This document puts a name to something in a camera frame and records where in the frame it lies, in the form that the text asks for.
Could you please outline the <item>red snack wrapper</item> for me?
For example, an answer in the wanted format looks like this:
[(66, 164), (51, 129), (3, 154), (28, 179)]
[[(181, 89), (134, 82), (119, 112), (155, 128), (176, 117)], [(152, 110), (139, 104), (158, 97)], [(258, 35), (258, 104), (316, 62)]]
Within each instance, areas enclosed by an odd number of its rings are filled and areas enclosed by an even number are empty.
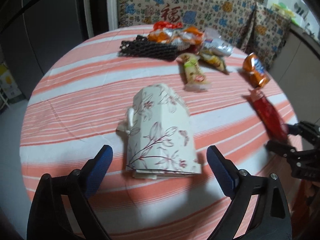
[(289, 135), (288, 126), (274, 105), (272, 105), (259, 88), (249, 89), (248, 91), (249, 95), (245, 96), (245, 98), (263, 122), (270, 139), (278, 142), (287, 142)]

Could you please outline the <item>orange Fanta snack bag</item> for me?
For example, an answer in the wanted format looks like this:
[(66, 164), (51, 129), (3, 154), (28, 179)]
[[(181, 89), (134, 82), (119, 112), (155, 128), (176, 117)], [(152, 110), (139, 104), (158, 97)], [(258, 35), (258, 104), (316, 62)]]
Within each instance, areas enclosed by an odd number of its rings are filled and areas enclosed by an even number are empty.
[(255, 53), (249, 54), (243, 63), (242, 70), (248, 75), (254, 88), (263, 88), (270, 80), (262, 62)]

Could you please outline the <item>yellow green bread wrapper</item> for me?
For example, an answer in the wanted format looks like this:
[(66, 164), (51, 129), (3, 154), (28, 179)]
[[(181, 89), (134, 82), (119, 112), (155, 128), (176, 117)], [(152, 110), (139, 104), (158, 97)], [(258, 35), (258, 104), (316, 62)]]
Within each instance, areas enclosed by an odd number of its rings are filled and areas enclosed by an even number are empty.
[(184, 90), (190, 92), (205, 92), (210, 88), (210, 82), (199, 65), (199, 57), (192, 53), (183, 53), (176, 59), (183, 66), (186, 84)]

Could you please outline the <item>gold foil wrapper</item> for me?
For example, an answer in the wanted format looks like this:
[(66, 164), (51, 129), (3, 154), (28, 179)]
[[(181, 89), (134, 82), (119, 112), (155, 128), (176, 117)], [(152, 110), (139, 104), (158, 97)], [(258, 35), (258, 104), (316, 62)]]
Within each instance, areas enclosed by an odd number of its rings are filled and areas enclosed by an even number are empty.
[(226, 68), (226, 64), (223, 58), (217, 55), (209, 55), (206, 53), (200, 53), (200, 57), (203, 61), (213, 66), (216, 70), (223, 74), (229, 75), (229, 71)]

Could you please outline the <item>black foam net sleeve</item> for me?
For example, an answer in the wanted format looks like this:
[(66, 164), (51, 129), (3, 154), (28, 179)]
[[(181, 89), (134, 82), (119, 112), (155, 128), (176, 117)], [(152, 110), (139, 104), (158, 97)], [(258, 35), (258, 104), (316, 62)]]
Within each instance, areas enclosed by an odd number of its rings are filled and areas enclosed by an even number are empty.
[(146, 37), (137, 35), (133, 41), (122, 41), (119, 56), (146, 57), (164, 61), (175, 61), (178, 56), (176, 46), (149, 41)]

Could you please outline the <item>silver white snack wrapper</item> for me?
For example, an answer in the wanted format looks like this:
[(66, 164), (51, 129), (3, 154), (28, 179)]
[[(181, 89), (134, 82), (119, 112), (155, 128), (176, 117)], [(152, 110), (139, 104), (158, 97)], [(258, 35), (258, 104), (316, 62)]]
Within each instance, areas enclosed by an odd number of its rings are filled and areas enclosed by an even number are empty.
[(213, 28), (206, 28), (204, 31), (204, 42), (202, 50), (217, 56), (231, 56), (234, 47), (226, 42), (219, 32)]

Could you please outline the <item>orange white plastic bag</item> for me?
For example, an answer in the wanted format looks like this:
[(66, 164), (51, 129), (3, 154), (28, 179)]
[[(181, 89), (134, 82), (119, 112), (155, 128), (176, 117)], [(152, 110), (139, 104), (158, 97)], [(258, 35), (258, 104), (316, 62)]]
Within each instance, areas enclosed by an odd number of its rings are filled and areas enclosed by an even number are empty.
[(161, 28), (150, 32), (148, 40), (157, 43), (171, 44), (179, 50), (184, 50), (191, 45), (201, 45), (204, 41), (204, 33), (193, 26), (186, 29)]

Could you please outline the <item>red plastic bag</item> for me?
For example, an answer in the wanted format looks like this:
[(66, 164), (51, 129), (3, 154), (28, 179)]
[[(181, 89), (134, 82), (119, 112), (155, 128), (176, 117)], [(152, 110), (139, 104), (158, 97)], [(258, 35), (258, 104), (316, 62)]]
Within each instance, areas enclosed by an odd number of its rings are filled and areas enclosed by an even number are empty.
[(183, 24), (181, 22), (178, 22), (176, 24), (167, 22), (167, 21), (159, 21), (156, 22), (153, 25), (153, 29), (157, 30), (157, 29), (163, 29), (163, 28), (169, 28), (169, 29), (181, 29), (183, 28)]

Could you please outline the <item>white kitchen cabinets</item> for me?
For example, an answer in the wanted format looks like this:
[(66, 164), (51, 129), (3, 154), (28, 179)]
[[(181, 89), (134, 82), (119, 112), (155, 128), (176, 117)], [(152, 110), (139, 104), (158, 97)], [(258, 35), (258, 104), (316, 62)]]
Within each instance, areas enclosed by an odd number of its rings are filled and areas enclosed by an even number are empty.
[(319, 44), (291, 25), (270, 74), (283, 90), (298, 120), (319, 124)]

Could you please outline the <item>striped orange white tablecloth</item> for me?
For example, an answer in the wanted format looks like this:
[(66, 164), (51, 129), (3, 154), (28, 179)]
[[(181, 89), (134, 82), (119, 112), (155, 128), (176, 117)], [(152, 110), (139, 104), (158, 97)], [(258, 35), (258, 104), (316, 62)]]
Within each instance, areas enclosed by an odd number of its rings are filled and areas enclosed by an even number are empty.
[(111, 166), (89, 202), (113, 239), (206, 239), (230, 202), (206, 161), (215, 145), (252, 175), (277, 174), (294, 206), (300, 181), (265, 150), (267, 132), (246, 100), (245, 53), (226, 58), (228, 74), (204, 67), (209, 89), (188, 92), (176, 61), (119, 56), (121, 42), (150, 31), (91, 38), (36, 85), (20, 140), (28, 196), (43, 174), (66, 176), (110, 145)]

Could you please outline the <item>patterned fu character blanket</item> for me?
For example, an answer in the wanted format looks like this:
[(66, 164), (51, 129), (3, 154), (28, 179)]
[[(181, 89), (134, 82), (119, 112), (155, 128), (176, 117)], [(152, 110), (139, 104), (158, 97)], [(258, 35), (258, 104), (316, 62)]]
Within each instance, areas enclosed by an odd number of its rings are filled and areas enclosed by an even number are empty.
[(118, 0), (121, 27), (166, 21), (216, 29), (246, 54), (269, 68), (289, 34), (291, 21), (255, 0)]

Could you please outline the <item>yellow cardboard box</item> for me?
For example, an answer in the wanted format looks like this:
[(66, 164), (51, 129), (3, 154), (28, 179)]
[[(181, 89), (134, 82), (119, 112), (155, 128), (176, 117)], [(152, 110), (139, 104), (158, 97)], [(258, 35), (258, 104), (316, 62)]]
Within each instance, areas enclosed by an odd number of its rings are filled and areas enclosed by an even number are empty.
[(19, 90), (18, 85), (12, 77), (11, 72), (8, 70), (4, 63), (1, 63), (0, 66), (0, 78), (1, 89), (3, 89), (4, 94), (8, 99), (13, 99), (22, 95), (22, 92)]

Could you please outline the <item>yellow green cups set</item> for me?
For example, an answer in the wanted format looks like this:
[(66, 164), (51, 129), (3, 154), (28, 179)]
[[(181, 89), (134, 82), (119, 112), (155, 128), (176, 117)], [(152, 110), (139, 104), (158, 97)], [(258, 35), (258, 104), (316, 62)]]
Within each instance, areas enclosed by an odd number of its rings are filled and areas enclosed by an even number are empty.
[(296, 17), (295, 13), (288, 9), (287, 6), (283, 3), (273, 3), (271, 9), (277, 14), (288, 19), (294, 19)]

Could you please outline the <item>dark grey refrigerator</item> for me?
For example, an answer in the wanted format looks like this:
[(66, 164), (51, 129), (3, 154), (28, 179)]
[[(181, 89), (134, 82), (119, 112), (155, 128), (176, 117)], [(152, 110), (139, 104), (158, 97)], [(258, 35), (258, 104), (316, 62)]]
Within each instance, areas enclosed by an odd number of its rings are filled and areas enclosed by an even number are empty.
[(7, 0), (1, 8), (1, 49), (29, 99), (53, 64), (88, 39), (85, 0)]

